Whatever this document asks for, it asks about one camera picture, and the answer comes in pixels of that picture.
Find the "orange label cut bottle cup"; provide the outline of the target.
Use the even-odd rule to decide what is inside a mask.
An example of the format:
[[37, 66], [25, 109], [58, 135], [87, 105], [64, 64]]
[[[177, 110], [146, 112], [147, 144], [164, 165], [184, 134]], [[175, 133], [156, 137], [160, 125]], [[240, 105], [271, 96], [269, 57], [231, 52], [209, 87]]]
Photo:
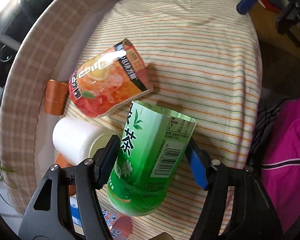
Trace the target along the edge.
[[127, 38], [76, 68], [68, 85], [70, 99], [90, 118], [153, 92], [145, 63]]

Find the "striped yellow bed sheet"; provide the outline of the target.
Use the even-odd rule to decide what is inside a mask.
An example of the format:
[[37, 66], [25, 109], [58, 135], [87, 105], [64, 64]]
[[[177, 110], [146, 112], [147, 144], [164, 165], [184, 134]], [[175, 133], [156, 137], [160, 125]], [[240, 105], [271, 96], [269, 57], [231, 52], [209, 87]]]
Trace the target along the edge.
[[195, 118], [197, 145], [224, 165], [245, 166], [261, 96], [262, 62], [240, 0], [123, 0], [87, 42], [79, 63], [129, 39], [154, 90], [143, 101]]

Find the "orange paper cup far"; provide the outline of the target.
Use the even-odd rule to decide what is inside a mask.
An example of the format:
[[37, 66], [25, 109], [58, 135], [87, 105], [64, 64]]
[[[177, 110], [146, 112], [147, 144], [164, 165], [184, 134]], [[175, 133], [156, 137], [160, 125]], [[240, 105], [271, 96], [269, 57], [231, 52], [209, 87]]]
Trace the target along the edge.
[[56, 80], [48, 80], [45, 91], [45, 113], [61, 115], [68, 94], [68, 84]]

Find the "magenta jacket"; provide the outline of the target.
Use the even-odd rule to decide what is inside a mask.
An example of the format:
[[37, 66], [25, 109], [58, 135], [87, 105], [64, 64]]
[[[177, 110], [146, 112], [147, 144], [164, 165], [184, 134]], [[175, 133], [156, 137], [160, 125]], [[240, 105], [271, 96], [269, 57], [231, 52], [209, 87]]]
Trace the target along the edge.
[[287, 232], [300, 216], [300, 98], [281, 107], [261, 164], [261, 180]]

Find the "green tea cut bottle cup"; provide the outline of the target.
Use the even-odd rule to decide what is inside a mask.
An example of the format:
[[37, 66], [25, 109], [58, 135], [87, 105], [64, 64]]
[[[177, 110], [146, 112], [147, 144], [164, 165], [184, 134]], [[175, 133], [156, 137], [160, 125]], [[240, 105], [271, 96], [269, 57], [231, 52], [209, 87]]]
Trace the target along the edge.
[[108, 198], [117, 211], [140, 217], [160, 206], [195, 126], [194, 118], [174, 110], [131, 103], [108, 180]]

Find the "white plastic cup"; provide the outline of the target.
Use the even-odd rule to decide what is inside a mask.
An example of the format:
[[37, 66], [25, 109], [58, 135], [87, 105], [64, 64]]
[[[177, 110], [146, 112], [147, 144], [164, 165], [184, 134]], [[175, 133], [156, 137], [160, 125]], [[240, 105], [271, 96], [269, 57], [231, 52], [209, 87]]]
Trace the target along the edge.
[[52, 141], [57, 152], [72, 165], [78, 165], [105, 147], [113, 134], [100, 125], [66, 116], [55, 125]]

